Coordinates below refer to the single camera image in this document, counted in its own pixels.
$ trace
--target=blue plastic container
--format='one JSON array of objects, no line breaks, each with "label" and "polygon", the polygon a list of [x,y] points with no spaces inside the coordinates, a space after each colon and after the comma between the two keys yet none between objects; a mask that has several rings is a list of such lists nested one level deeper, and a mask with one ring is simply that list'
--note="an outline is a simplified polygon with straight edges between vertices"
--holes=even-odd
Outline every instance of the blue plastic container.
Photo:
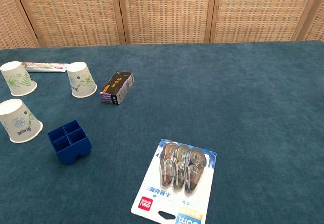
[{"label": "blue plastic container", "polygon": [[64,164],[72,165],[79,156],[86,157],[91,152],[90,141],[76,120],[49,132],[48,137],[54,153]]}]

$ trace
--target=upside-down paper cup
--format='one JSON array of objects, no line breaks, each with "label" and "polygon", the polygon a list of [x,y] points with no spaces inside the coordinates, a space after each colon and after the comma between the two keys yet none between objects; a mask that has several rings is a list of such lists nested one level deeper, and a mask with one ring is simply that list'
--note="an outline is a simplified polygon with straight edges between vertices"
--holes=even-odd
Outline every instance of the upside-down paper cup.
[{"label": "upside-down paper cup", "polygon": [[73,96],[85,98],[95,93],[97,85],[92,79],[91,73],[85,62],[73,62],[66,70]]},{"label": "upside-down paper cup", "polygon": [[43,128],[43,124],[21,99],[9,99],[0,103],[0,123],[13,143],[28,142]]},{"label": "upside-down paper cup", "polygon": [[7,62],[0,66],[0,71],[13,96],[23,96],[37,88],[37,83],[30,77],[20,61]]}]

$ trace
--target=table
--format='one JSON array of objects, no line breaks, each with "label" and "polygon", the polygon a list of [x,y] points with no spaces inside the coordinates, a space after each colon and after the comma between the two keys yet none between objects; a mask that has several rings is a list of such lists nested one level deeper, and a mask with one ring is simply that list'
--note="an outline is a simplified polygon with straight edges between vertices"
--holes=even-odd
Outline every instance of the table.
[{"label": "table", "polygon": [[[206,223],[323,221],[323,42],[0,51],[13,60],[84,61],[98,91],[78,99],[66,73],[32,73],[20,98],[44,128],[23,144],[0,130],[0,223],[152,223],[130,209],[162,138],[217,152]],[[119,106],[99,97],[116,71],[135,80]],[[93,148],[66,166],[47,132],[75,119]]]}]

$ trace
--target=rattan screen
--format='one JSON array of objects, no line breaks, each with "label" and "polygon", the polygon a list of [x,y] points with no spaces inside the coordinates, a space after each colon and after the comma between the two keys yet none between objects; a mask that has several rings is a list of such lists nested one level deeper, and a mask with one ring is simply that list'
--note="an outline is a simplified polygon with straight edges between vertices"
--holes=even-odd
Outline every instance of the rattan screen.
[{"label": "rattan screen", "polygon": [[324,0],[318,9],[312,24],[310,25],[305,39],[324,41]]},{"label": "rattan screen", "polygon": [[43,46],[120,44],[124,40],[118,34],[113,0],[22,2]]},{"label": "rattan screen", "polygon": [[209,1],[122,0],[126,41],[132,44],[202,43]]},{"label": "rattan screen", "polygon": [[28,19],[24,15],[19,0],[0,0],[0,49],[38,45]]},{"label": "rattan screen", "polygon": [[288,41],[308,0],[216,0],[211,42]]}]

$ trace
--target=compartment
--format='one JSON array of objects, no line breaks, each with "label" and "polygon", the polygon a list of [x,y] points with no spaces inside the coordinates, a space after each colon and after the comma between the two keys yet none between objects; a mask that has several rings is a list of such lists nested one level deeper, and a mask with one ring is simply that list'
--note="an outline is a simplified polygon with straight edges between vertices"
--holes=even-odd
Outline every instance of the compartment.
[{"label": "compartment", "polygon": [[75,120],[75,121],[72,121],[72,122],[64,125],[63,128],[64,128],[66,134],[70,134],[73,131],[80,129],[81,127],[80,127],[79,123]]},{"label": "compartment", "polygon": [[61,137],[56,141],[52,142],[55,152],[62,151],[63,149],[69,147],[71,144],[67,138],[67,136]]},{"label": "compartment", "polygon": [[65,131],[63,129],[63,127],[57,128],[51,132],[48,133],[48,136],[50,138],[50,141],[56,141],[57,139],[65,136]]},{"label": "compartment", "polygon": [[78,129],[77,131],[70,133],[68,135],[68,138],[69,138],[71,144],[74,144],[74,143],[86,138],[86,134],[84,133],[84,131],[82,129]]}]

